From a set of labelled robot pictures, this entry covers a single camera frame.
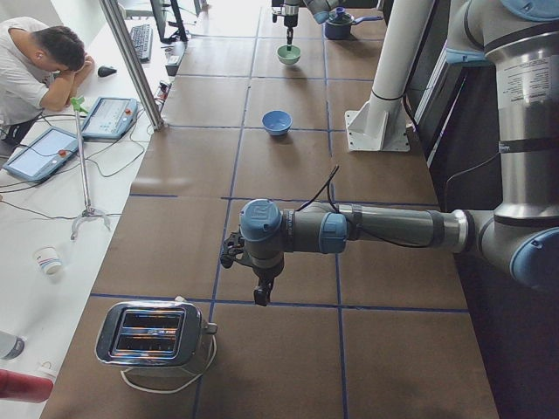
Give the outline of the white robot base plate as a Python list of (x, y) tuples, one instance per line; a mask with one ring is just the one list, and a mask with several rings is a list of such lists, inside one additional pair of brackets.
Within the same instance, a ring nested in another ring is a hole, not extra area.
[(399, 102), (388, 105), (368, 101), (359, 110), (344, 114), (350, 151), (408, 152), (404, 107)]

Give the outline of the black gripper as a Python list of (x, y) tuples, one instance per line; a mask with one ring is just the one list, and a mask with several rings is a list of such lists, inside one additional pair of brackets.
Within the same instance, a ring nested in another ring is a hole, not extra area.
[(293, 28), (298, 25), (300, 6), (297, 3), (273, 3), (272, 4), (272, 21), (278, 22), (280, 17), (283, 18), (283, 24), (286, 29), (287, 47), (293, 45)]
[(270, 256), (257, 257), (249, 252), (249, 245), (241, 232), (234, 231), (223, 241), (219, 262), (225, 269), (231, 268), (234, 263), (252, 268), (259, 279), (253, 291), (254, 303), (258, 306), (267, 306), (271, 302), (274, 280), (284, 268), (282, 251), (272, 251)]

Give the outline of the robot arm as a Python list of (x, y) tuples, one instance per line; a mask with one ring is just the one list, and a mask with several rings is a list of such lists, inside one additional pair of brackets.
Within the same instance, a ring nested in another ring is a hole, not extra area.
[(502, 201), (495, 209), (406, 210), (357, 203), (279, 209), (248, 202), (220, 263), (250, 267), (254, 301), (268, 305), (288, 252), (337, 254), (349, 241), (472, 253), (516, 282), (558, 290), (558, 4), (453, 1), (446, 60), (496, 70)]
[(283, 18), (286, 27), (286, 45), (290, 51), (293, 46), (293, 29), (298, 25), (299, 8), (303, 4), (313, 16), (318, 24), (327, 21), (331, 10), (342, 6), (344, 1), (339, 0), (272, 0), (273, 22), (276, 23), (278, 17)]

